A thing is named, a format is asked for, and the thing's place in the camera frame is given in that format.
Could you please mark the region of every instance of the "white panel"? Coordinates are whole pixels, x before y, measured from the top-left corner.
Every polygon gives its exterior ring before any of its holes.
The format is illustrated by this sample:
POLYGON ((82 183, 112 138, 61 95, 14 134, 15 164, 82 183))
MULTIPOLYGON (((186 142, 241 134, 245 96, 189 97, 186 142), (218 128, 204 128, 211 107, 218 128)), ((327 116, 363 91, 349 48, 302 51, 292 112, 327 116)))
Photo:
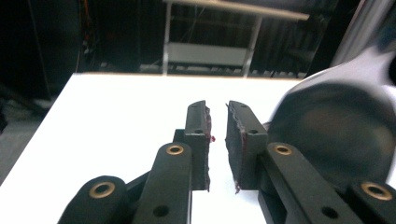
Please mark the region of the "white panel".
POLYGON ((242 66, 246 49, 169 43, 169 62, 242 66))

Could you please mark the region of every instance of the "white table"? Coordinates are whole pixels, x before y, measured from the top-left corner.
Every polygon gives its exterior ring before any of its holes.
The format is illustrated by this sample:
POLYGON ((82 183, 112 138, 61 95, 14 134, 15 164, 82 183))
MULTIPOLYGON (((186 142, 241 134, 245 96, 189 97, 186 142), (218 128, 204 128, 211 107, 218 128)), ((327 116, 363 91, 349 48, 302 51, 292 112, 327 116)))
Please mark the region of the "white table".
POLYGON ((150 170, 160 146, 184 128, 187 106, 211 108, 211 190, 195 191, 192 223, 265 223, 257 191, 235 195, 225 147, 229 100, 271 118, 295 80, 73 75, 0 188, 0 223, 56 223, 87 181, 125 182, 150 170))

